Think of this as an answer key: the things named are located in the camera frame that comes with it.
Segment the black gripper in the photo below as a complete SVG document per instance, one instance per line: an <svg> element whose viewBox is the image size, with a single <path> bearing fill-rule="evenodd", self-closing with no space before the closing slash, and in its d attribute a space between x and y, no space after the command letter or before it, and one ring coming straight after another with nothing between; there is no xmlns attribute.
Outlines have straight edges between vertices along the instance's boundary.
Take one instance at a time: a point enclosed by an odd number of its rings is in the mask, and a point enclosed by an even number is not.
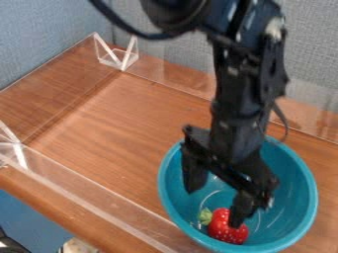
<svg viewBox="0 0 338 253"><path fill-rule="evenodd" d="M182 177L186 191L191 194L206 184L207 174L214 174L238 192L230 209L230 226L238 228L254 214L266 209L280 185L277 174L263 161L261 149L239 162L226 159L211 149L207 129L187 125L182 129Z"/></svg>

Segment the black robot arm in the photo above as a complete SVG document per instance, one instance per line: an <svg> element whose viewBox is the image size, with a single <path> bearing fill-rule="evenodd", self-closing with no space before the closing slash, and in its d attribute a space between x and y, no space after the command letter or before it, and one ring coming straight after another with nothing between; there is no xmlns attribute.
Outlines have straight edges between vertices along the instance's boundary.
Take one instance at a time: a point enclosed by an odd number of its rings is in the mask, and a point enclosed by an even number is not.
<svg viewBox="0 0 338 253"><path fill-rule="evenodd" d="M183 128L183 185L195 192L217 175L237 189L230 224L242 225L274 198L280 179L262 158L272 112L289 82L286 28L274 0L141 0L166 36L199 30L213 46L217 90L211 126Z"/></svg>

